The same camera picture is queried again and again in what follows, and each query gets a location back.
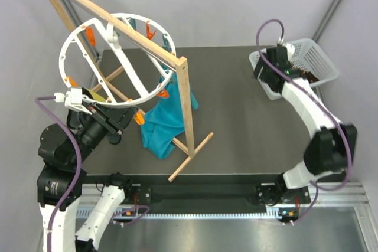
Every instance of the wooden stick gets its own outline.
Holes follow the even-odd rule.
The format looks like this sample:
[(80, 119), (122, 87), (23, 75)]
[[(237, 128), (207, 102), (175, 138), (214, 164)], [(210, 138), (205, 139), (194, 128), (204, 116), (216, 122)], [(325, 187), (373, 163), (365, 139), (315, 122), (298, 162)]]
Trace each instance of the wooden stick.
[(181, 108), (183, 110), (185, 135), (187, 138), (188, 155), (194, 156), (194, 131), (193, 131), (193, 117), (191, 115), (191, 100), (190, 100), (190, 86), (188, 61), (185, 57), (179, 59), (179, 65), (176, 66), (178, 91), (180, 92)]
[[(69, 15), (67, 14), (66, 10), (64, 10), (62, 4), (60, 3), (59, 0), (50, 0), (51, 4), (53, 5), (53, 7), (55, 8), (55, 10), (57, 11), (58, 15), (60, 16), (61, 20), (63, 21), (63, 23), (65, 24), (65, 26), (67, 27), (67, 29), (72, 32), (73, 30), (76, 29), (76, 26), (74, 25), (74, 23), (72, 22), (71, 18), (69, 17)], [(99, 66), (96, 62), (96, 59), (93, 57), (92, 53), (90, 52), (90, 48), (88, 47), (87, 43), (84, 41), (83, 39), (83, 36), (82, 35), (78, 35), (77, 36), (80, 40), (80, 42), (83, 44), (85, 50), (87, 51), (87, 54), (90, 56), (90, 59), (93, 61), (93, 63), (95, 64), (96, 68), (99, 70)]]
[(135, 31), (131, 26), (125, 24), (119, 19), (111, 16), (110, 13), (96, 5), (90, 0), (75, 0), (80, 5), (84, 6), (89, 11), (92, 11), (96, 16), (104, 19), (106, 22), (113, 24), (121, 33), (133, 41), (136, 45), (142, 47), (147, 52), (151, 53), (154, 57), (159, 58), (164, 63), (175, 67), (177, 62), (177, 57), (158, 46), (153, 41), (150, 41), (145, 36), (141, 35)]
[[(206, 145), (206, 143), (211, 139), (211, 137), (213, 137), (214, 133), (213, 132), (210, 132), (209, 135), (207, 135), (207, 137), (199, 144), (198, 147), (196, 147), (195, 149), (195, 152), (194, 154), (198, 154), (199, 151), (202, 150), (202, 148)], [(184, 160), (184, 162), (175, 170), (175, 172), (168, 178), (168, 180), (170, 182), (172, 182), (176, 177), (177, 175), (188, 165), (188, 163), (190, 163), (190, 161), (193, 159), (192, 156), (189, 156), (186, 158), (186, 160)]]
[[(112, 74), (110, 74), (109, 76), (107, 76), (106, 78), (105, 78), (105, 81), (107, 81), (107, 82), (110, 82), (110, 81), (112, 81), (115, 77), (117, 77), (118, 75), (120, 75), (120, 73), (122, 73), (124, 71), (124, 69), (123, 69), (123, 66), (120, 66), (120, 67), (118, 67)], [(97, 93), (99, 90), (101, 90), (102, 89), (102, 86), (101, 86), (101, 84), (97, 84), (97, 85), (95, 85), (92, 89), (91, 89), (91, 91), (93, 91), (93, 92), (95, 92), (95, 93)]]
[[(122, 100), (124, 101), (127, 101), (129, 100), (128, 97), (126, 97), (120, 90), (118, 90), (113, 84), (111, 84), (110, 82), (106, 81), (105, 80), (105, 83), (107, 84), (107, 86), (109, 87), (109, 89), (111, 89), (111, 91), (113, 91), (117, 96), (119, 96)], [(179, 147), (184, 153), (186, 153), (188, 155), (188, 148), (183, 144), (181, 143), (180, 140), (178, 140), (176, 137), (173, 138), (173, 144), (175, 144), (177, 147)]]

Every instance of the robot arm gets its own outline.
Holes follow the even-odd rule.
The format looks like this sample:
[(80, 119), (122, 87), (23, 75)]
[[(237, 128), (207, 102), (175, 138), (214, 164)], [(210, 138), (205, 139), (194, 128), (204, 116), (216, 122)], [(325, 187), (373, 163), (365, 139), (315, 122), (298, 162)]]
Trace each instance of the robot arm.
[[(72, 88), (66, 95), (56, 94), (56, 101), (69, 107), (67, 127), (80, 148), (84, 161), (94, 148), (107, 137), (117, 144), (128, 127), (137, 107), (113, 109), (96, 103), (81, 101), (85, 89)], [(43, 216), (45, 252), (92, 252), (97, 250), (101, 236), (113, 217), (115, 209), (124, 201), (133, 199), (136, 188), (131, 180), (121, 174), (110, 177), (103, 189), (102, 197), (81, 229), (75, 234), (76, 211), (86, 177), (84, 170), (69, 196), (59, 206), (52, 228), (50, 218), (61, 197), (66, 193), (76, 173), (76, 152), (67, 135), (58, 124), (47, 127), (40, 137), (38, 154), (45, 167), (37, 180), (38, 203)], [(48, 238), (51, 250), (48, 251)]]
[[(267, 48), (264, 53), (269, 62), (290, 77), (292, 82), (285, 81), (262, 58), (253, 73), (255, 78), (267, 83), (273, 91), (280, 93), (293, 106), (311, 137), (304, 153), (304, 160), (293, 169), (278, 176), (275, 184), (280, 195), (292, 189), (306, 187), (311, 181), (339, 173), (347, 167), (346, 151), (334, 122), (318, 107), (317, 103), (325, 108), (311, 89), (308, 80), (303, 78), (302, 70), (293, 68), (289, 61), (294, 52), (293, 45), (282, 44)], [(307, 91), (317, 103), (297, 86)], [(343, 130), (353, 158), (357, 139), (356, 128), (353, 125), (343, 125), (337, 117), (333, 115), (332, 117)]]
[[(306, 79), (296, 78), (294, 82), (323, 105)], [(315, 102), (292, 83), (286, 82), (284, 84), (282, 97), (290, 102), (299, 114), (312, 138), (304, 153), (304, 160), (283, 174), (287, 189), (302, 188), (307, 186), (310, 181), (316, 181), (319, 178), (344, 170), (347, 167), (346, 153), (338, 131), (330, 118), (319, 109)], [(333, 117), (347, 136), (353, 153), (357, 137), (356, 128), (353, 125), (344, 126), (337, 117)]]

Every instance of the clothespin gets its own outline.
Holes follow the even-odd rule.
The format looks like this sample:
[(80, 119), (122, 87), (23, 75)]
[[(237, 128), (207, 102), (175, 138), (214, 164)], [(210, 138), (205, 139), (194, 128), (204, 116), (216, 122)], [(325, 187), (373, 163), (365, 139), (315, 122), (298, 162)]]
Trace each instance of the clothespin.
[(140, 110), (138, 110), (135, 115), (134, 115), (134, 120), (137, 122), (138, 125), (143, 125), (145, 123), (143, 114), (141, 113)]
[(151, 31), (149, 30), (149, 20), (146, 22), (146, 28), (147, 28), (147, 39), (151, 40), (156, 34), (156, 30), (153, 33), (151, 33)]
[(136, 30), (136, 21), (135, 21), (135, 19), (130, 17), (130, 18), (128, 18), (128, 21), (129, 21), (130, 25), (132, 26), (132, 28), (134, 30)]
[(66, 82), (69, 81), (70, 84), (71, 84), (71, 86), (73, 86), (73, 87), (78, 87), (79, 86), (78, 84), (76, 84), (76, 82), (71, 77), (66, 77), (64, 79), (64, 81), (66, 81)]
[(168, 51), (169, 53), (172, 52), (172, 48), (171, 48), (171, 45), (170, 45), (170, 42), (168, 41), (167, 39), (167, 34), (163, 34), (163, 49), (165, 49), (166, 51)]
[(167, 99), (167, 98), (170, 97), (170, 94), (169, 94), (169, 92), (167, 92), (166, 89), (162, 89), (162, 91), (160, 93), (158, 93), (157, 96)]
[(85, 34), (88, 38), (88, 41), (92, 47), (96, 46), (96, 39), (95, 34), (93, 33), (93, 30), (91, 27), (85, 27)]

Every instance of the white basket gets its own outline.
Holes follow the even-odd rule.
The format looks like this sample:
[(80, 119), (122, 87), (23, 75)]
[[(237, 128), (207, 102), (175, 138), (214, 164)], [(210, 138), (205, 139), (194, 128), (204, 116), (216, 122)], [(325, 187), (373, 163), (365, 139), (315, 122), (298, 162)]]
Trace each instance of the white basket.
[[(318, 82), (310, 84), (312, 88), (337, 79), (339, 74), (338, 70), (315, 41), (310, 38), (302, 38), (289, 43), (295, 47), (294, 55), (290, 61), (294, 67), (310, 71), (319, 79)], [(253, 69), (255, 69), (259, 59), (260, 55), (258, 51), (249, 55), (249, 61), (251, 62)], [(266, 83), (263, 83), (260, 80), (259, 82), (271, 100), (276, 100), (281, 97), (279, 93), (273, 92)]]

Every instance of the floor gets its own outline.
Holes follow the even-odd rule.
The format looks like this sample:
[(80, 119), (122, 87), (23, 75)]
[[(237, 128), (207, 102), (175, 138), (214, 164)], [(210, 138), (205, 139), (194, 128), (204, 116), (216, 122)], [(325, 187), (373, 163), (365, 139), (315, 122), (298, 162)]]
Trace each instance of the floor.
[[(270, 101), (252, 78), (248, 56), (253, 47), (178, 48), (188, 58), (190, 83), (200, 107), (193, 111), (195, 144), (213, 131), (214, 136), (183, 170), (185, 174), (265, 174), (283, 172), (302, 160), (309, 142), (299, 116), (283, 99)], [(152, 90), (158, 72), (141, 50), (126, 50), (135, 71)], [(120, 66), (115, 55), (103, 53), (105, 75)], [(112, 83), (128, 97), (136, 91), (125, 73)], [(157, 99), (141, 108), (148, 111)], [(186, 155), (179, 149), (159, 160), (142, 147), (139, 126), (133, 121), (122, 142), (112, 146), (103, 141), (85, 161), (89, 175), (171, 174)]]
[[(77, 220), (79, 228), (84, 220)], [(367, 252), (353, 208), (316, 208), (294, 227), (277, 220), (141, 220), (109, 224), (99, 252)]]

